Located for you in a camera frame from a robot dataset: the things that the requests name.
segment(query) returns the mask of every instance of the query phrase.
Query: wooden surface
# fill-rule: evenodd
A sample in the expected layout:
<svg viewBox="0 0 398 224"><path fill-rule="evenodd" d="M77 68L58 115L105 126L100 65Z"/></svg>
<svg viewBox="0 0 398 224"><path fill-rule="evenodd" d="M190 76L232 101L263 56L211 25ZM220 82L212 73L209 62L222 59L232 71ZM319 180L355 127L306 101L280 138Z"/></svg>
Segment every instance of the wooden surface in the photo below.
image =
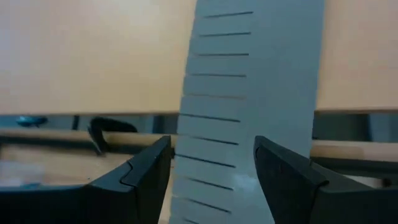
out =
<svg viewBox="0 0 398 224"><path fill-rule="evenodd" d="M0 0L0 114L178 112L194 8ZM397 8L326 1L317 111L398 110Z"/></svg>
<svg viewBox="0 0 398 224"><path fill-rule="evenodd" d="M398 110L398 1L325 3L317 111Z"/></svg>
<svg viewBox="0 0 398 224"><path fill-rule="evenodd" d="M316 140L311 156L398 162L398 143Z"/></svg>
<svg viewBox="0 0 398 224"><path fill-rule="evenodd" d="M96 156L91 150L60 149L43 146L2 145L0 161L14 161L21 164L36 165L44 168L43 184L73 185L87 184L108 173L131 155L107 153ZM164 198L159 223L168 223L173 186L173 169Z"/></svg>
<svg viewBox="0 0 398 224"><path fill-rule="evenodd" d="M91 142L90 135L86 131L65 131L49 129L0 129L0 136L25 137L39 139L60 139L69 141L87 141ZM131 144L137 146L150 146L163 134L142 134L142 133L104 133L105 140L110 144ZM176 135L171 135L172 147L175 147Z"/></svg>
<svg viewBox="0 0 398 224"><path fill-rule="evenodd" d="M86 131L0 129L0 136L91 141ZM138 146L150 146L162 136L162 134L142 133L104 134L105 140L110 144L131 144ZM171 135L171 137L172 147L175 147L178 136ZM312 143L311 156L398 162L398 143L315 140Z"/></svg>
<svg viewBox="0 0 398 224"><path fill-rule="evenodd" d="M0 114L176 113L195 0L0 0Z"/></svg>

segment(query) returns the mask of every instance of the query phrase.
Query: gray strip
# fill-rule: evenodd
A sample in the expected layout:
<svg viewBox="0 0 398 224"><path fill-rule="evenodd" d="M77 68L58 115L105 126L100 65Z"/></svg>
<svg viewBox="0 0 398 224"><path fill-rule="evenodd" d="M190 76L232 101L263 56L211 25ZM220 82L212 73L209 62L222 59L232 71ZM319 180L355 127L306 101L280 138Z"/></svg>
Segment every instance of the gray strip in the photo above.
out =
<svg viewBox="0 0 398 224"><path fill-rule="evenodd" d="M226 35L221 37L194 37L191 54L248 54L251 35Z"/></svg>
<svg viewBox="0 0 398 224"><path fill-rule="evenodd" d="M222 210L231 211L233 191L205 185L192 180L177 178L173 184L173 194L202 202Z"/></svg>
<svg viewBox="0 0 398 224"><path fill-rule="evenodd" d="M184 79L184 95L210 95L242 98L246 96L246 78L201 77L187 75Z"/></svg>
<svg viewBox="0 0 398 224"><path fill-rule="evenodd" d="M175 158L175 173L178 176L193 178L220 187L233 187L235 168L220 166L209 162L187 159L180 156Z"/></svg>
<svg viewBox="0 0 398 224"><path fill-rule="evenodd" d="M173 197L171 212L184 214L198 223L231 223L231 214L209 206Z"/></svg>
<svg viewBox="0 0 398 224"><path fill-rule="evenodd" d="M181 115L178 119L177 131L182 135L238 143L240 129L241 125L237 122Z"/></svg>
<svg viewBox="0 0 398 224"><path fill-rule="evenodd" d="M188 74L247 75L248 56L189 57Z"/></svg>
<svg viewBox="0 0 398 224"><path fill-rule="evenodd" d="M181 114L238 120L241 100L209 96L184 96Z"/></svg>
<svg viewBox="0 0 398 224"><path fill-rule="evenodd" d="M181 217L177 217L177 216L173 215L170 217L169 224L191 224L191 223L185 221Z"/></svg>
<svg viewBox="0 0 398 224"><path fill-rule="evenodd" d="M219 18L198 18L192 34L235 34L251 32L253 14L224 16Z"/></svg>
<svg viewBox="0 0 398 224"><path fill-rule="evenodd" d="M177 154L231 166L237 165L236 153L238 150L238 145L195 139L187 136L180 136L175 147Z"/></svg>
<svg viewBox="0 0 398 224"><path fill-rule="evenodd" d="M323 24L323 1L259 1L261 13L248 76L250 96L243 117L253 137L262 134L308 157Z"/></svg>
<svg viewBox="0 0 398 224"><path fill-rule="evenodd" d="M215 16L237 12L252 12L254 1L248 0L199 0L196 7L196 16Z"/></svg>

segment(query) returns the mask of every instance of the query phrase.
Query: black clip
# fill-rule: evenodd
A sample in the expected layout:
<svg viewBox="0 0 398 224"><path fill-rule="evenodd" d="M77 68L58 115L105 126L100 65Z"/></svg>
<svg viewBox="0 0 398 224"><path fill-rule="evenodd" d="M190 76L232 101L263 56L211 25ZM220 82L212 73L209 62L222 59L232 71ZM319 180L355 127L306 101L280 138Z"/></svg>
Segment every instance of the black clip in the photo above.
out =
<svg viewBox="0 0 398 224"><path fill-rule="evenodd" d="M111 151L111 146L104 139L103 131L137 132L137 128L129 123L101 117L93 118L87 130L95 145L95 153L99 156Z"/></svg>

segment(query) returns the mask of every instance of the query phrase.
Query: slit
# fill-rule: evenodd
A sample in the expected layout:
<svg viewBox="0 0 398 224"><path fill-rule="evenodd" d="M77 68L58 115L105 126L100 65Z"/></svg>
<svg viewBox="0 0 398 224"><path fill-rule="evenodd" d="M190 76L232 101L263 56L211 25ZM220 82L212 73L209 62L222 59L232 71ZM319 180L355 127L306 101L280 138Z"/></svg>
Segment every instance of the slit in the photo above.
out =
<svg viewBox="0 0 398 224"><path fill-rule="evenodd" d="M184 96L205 96L212 98L227 98L227 99L235 99L235 100L245 100L245 96L223 96L223 95L209 95L209 94L198 94L198 93L186 93Z"/></svg>
<svg viewBox="0 0 398 224"><path fill-rule="evenodd" d="M212 116L203 116L203 115L194 115L194 114L185 114L185 113L180 113L180 115L188 116L188 117L191 117L191 118L215 119L215 120L218 120L218 121L230 121L230 122L235 122L235 123L240 123L241 122L238 119L230 119L230 118L218 118L218 117L212 117Z"/></svg>
<svg viewBox="0 0 398 224"><path fill-rule="evenodd" d="M182 218L183 221L187 222L187 223L192 223L192 224L199 224L198 222L192 221L190 219L187 218Z"/></svg>
<svg viewBox="0 0 398 224"><path fill-rule="evenodd" d="M224 144L231 144L231 145L234 145L234 146L239 145L236 142L229 142L229 141L222 141L222 140L216 140L216 139L203 138L203 137L198 137L198 136L191 136L189 134L179 133L179 135L184 135L184 136L187 136L187 137L190 137L190 138L201 139L201 140L205 140L205 141L212 141L212 142L218 142L218 143L224 143Z"/></svg>
<svg viewBox="0 0 398 224"><path fill-rule="evenodd" d="M219 208L219 207L217 207L217 206L212 206L212 205L209 205L209 204L207 204L207 203L199 202L199 201L197 201L197 200L193 200L193 199L189 199L189 198L183 198L183 199L184 199L184 200L187 200L187 201L189 201L189 202L197 203L197 204L199 204L199 205L207 206L207 207L214 208L214 209L216 209L216 210L219 210L219 211L222 211L222 212L226 212L226 213L228 213L228 214L231 214L231 211L229 211L229 210L227 210L227 209Z"/></svg>
<svg viewBox="0 0 398 224"><path fill-rule="evenodd" d="M200 159L200 158L196 158L196 157L192 157L192 156L185 156L185 155L181 155L181 154L178 154L178 153L176 153L175 155L179 156L179 157L182 157L182 158L186 158L186 159L192 159L192 160L195 160L195 161L207 162L207 163L214 164L214 165L225 166L225 167L229 167L229 168L235 168L234 165L229 165L229 164L225 164L225 163L222 163L222 162L209 161L207 159Z"/></svg>
<svg viewBox="0 0 398 224"><path fill-rule="evenodd" d="M185 178L188 179L188 180L194 181L194 182L198 182L198 183L201 183L201 184L210 185L210 186L213 186L213 187L219 187L219 188L225 189L225 190L231 190L231 191L234 190L234 189L231 188L231 187L225 187L225 186L218 185L218 184L212 184L212 183L209 183L209 182L206 182L206 181L202 181L202 180L198 180L198 179L194 179L194 178L191 178L191 177L185 177Z"/></svg>
<svg viewBox="0 0 398 224"><path fill-rule="evenodd" d="M223 13L223 14L217 14L217 15L203 16L203 18L211 19L211 18L219 18L219 17L227 17L227 16L240 16L240 15L247 15L247 14L253 14L253 11Z"/></svg>
<svg viewBox="0 0 398 224"><path fill-rule="evenodd" d="M194 54L197 57L236 57L236 56L249 56L249 53L227 53L227 54Z"/></svg>
<svg viewBox="0 0 398 224"><path fill-rule="evenodd" d="M210 74L210 73L192 73L188 74L192 76L202 76L202 77L239 77L239 78L246 78L247 75L231 75L231 74Z"/></svg>
<svg viewBox="0 0 398 224"><path fill-rule="evenodd" d="M230 35L250 35L251 32L235 32L235 33L227 33L227 34L199 34L197 37L225 37Z"/></svg>
<svg viewBox="0 0 398 224"><path fill-rule="evenodd" d="M225 55L226 56L224 56L224 57L223 56L214 56L214 57L209 58L209 57L200 56L194 52L189 52L188 59L189 60L197 60L197 59L199 59L199 60L215 60L215 61L217 61L217 60L242 60L244 62L245 60L247 60L247 56L249 55L249 53L244 54L243 56L242 55L229 56L228 54L225 54Z"/></svg>

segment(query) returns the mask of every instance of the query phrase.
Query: light wood panel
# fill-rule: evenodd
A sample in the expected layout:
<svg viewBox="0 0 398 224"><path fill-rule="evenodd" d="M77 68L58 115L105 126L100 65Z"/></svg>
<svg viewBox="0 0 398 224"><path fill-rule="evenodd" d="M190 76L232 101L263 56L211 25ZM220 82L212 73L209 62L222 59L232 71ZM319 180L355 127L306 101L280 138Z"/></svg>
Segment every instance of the light wood panel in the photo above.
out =
<svg viewBox="0 0 398 224"><path fill-rule="evenodd" d="M91 141L91 138L86 131L59 131L46 129L0 129L0 136L61 139L69 141L87 142ZM162 136L162 134L115 132L108 132L104 134L105 140L107 140L107 142L109 142L110 144L132 144L139 146L150 146ZM171 137L172 147L175 147L178 136L171 135ZM179 150L181 151L180 153L185 154L184 152L187 149L180 148ZM219 147L208 147L204 150L210 150L211 152L211 150L219 150ZM314 140L312 142L311 156L398 162L398 143Z"/></svg>
<svg viewBox="0 0 398 224"><path fill-rule="evenodd" d="M382 180L372 178L372 177L358 177L358 176L351 176L351 175L346 175L346 177L353 179L361 184L367 185L372 188L382 188L383 183Z"/></svg>
<svg viewBox="0 0 398 224"><path fill-rule="evenodd" d="M398 110L398 1L325 3L317 111Z"/></svg>
<svg viewBox="0 0 398 224"><path fill-rule="evenodd" d="M398 162L398 143L316 140L311 156Z"/></svg>
<svg viewBox="0 0 398 224"><path fill-rule="evenodd" d="M45 185L87 184L131 157L132 155L113 153L98 157L90 150L12 144L2 145L0 149L0 161L14 161L42 167ZM172 169L159 223L169 222L173 180Z"/></svg>
<svg viewBox="0 0 398 224"><path fill-rule="evenodd" d="M195 0L0 0L0 114L176 113Z"/></svg>
<svg viewBox="0 0 398 224"><path fill-rule="evenodd" d="M39 139L60 139L69 141L91 142L91 137L86 131L62 131L49 129L0 129L0 136L39 138ZM150 146L163 134L142 134L142 133L104 133L105 140L110 144L131 144L137 146ZM175 146L176 135L171 135L171 146Z"/></svg>

